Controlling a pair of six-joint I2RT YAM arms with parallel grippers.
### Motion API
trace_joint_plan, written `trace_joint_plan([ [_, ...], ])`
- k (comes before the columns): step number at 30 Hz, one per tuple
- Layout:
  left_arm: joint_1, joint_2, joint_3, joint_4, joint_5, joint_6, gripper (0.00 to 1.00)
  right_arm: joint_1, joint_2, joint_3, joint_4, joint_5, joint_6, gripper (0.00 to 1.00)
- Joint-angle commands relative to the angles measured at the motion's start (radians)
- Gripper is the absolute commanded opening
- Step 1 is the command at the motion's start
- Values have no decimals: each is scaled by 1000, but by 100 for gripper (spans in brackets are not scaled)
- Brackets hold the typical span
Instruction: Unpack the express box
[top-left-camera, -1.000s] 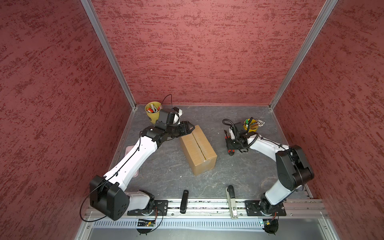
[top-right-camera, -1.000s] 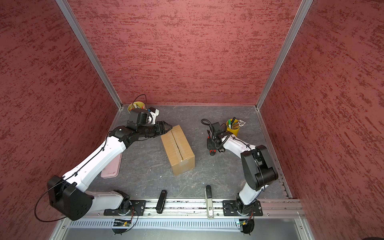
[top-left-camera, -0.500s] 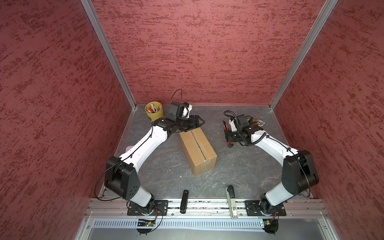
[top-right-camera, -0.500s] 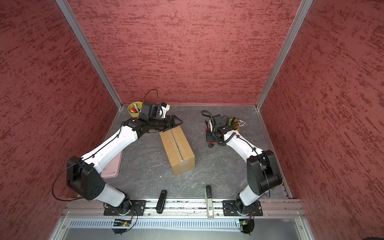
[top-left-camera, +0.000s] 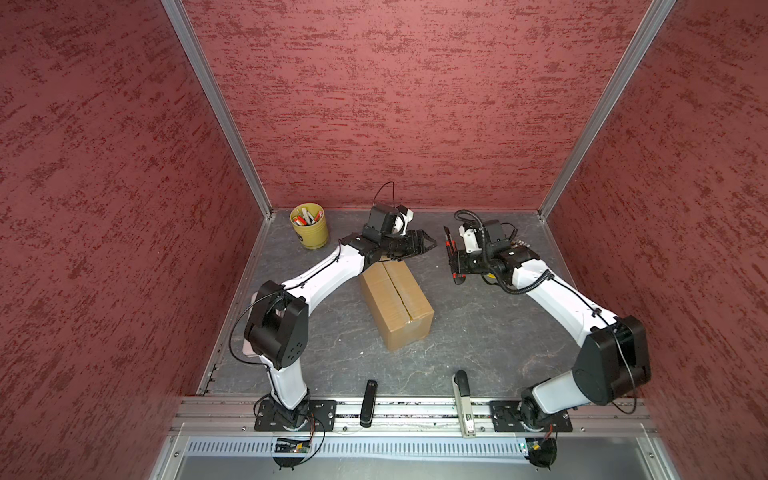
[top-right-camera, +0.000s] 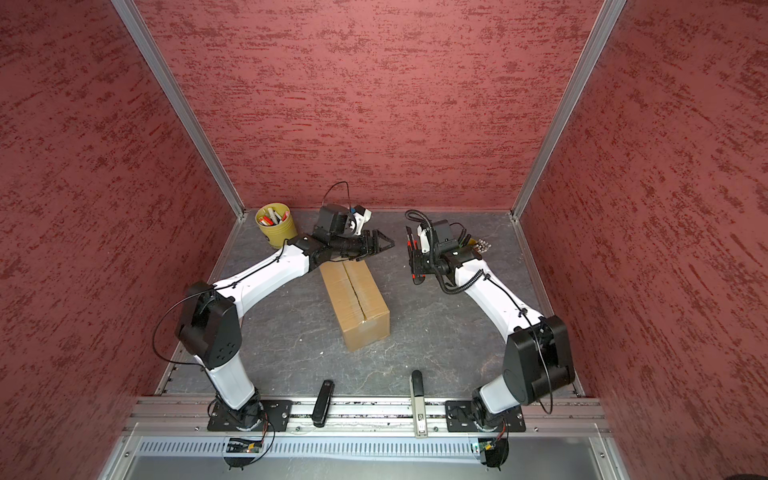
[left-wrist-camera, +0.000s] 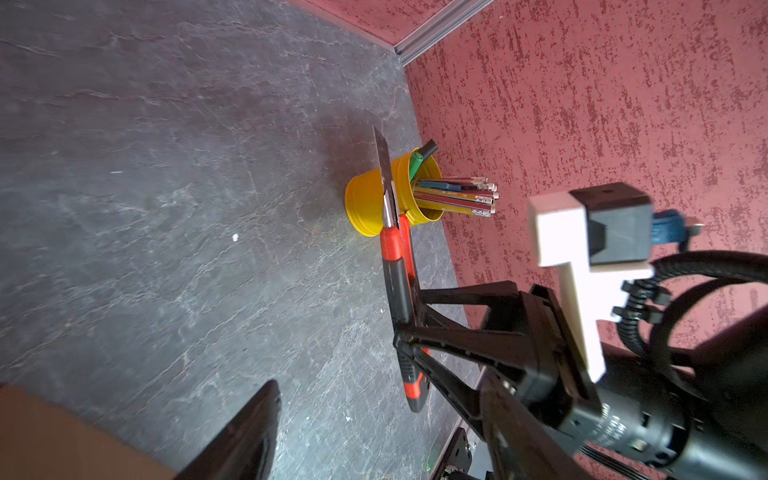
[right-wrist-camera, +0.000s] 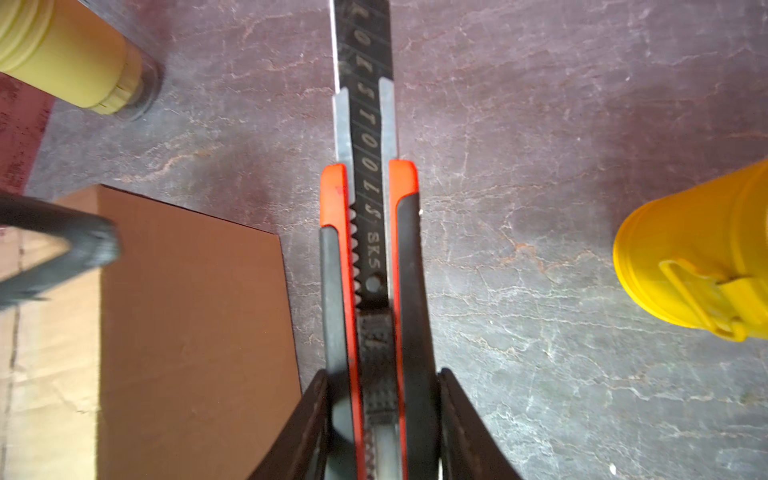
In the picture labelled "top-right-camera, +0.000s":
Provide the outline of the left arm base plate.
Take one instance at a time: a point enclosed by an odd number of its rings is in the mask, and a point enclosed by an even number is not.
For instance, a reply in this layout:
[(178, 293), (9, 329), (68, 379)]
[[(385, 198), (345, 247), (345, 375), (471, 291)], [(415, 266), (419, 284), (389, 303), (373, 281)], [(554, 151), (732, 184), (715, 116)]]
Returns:
[(251, 434), (271, 429), (284, 432), (291, 416), (291, 400), (248, 401), (236, 410), (222, 399), (216, 398), (208, 409), (207, 430), (211, 432), (242, 432)]

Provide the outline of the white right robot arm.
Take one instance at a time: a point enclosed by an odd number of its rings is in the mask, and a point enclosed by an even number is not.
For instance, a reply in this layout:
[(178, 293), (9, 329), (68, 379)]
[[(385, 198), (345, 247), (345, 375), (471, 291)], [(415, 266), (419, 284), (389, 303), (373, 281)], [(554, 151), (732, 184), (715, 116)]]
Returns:
[(473, 392), (471, 411), (478, 426), (490, 429), (503, 414), (552, 399), (575, 381), (563, 320), (544, 316), (514, 294), (473, 246), (452, 236), (447, 222), (423, 221), (405, 231), (413, 282), (419, 285), (432, 275), (443, 293), (467, 294), (505, 341), (502, 373)]

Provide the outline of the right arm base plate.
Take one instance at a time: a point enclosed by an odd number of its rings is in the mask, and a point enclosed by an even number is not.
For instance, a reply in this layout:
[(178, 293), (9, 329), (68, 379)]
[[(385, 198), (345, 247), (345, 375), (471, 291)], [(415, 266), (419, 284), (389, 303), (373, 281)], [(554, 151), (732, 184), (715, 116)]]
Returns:
[(510, 433), (526, 431), (520, 406), (500, 413), (490, 413), (478, 399), (448, 400), (444, 406), (447, 428), (451, 433), (501, 433), (503, 428)]

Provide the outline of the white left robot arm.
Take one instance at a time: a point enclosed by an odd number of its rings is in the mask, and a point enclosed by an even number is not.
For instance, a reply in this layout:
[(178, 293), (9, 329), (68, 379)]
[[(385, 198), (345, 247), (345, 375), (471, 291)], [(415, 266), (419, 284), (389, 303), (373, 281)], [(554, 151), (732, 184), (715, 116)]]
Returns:
[(241, 323), (258, 302), (288, 282), (334, 259), (360, 261), (394, 247), (379, 230), (351, 237), (297, 235), (265, 260), (214, 284), (191, 285), (176, 336), (201, 366), (216, 391), (216, 403), (229, 424), (251, 431), (263, 423), (260, 394), (240, 358)]

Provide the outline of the brown cardboard express box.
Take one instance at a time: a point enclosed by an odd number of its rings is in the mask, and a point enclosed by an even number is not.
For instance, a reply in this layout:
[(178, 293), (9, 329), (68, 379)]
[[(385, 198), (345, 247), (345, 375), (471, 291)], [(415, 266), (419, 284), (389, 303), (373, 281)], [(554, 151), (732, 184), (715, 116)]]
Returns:
[(364, 261), (326, 262), (319, 269), (350, 352), (390, 335), (390, 310)]

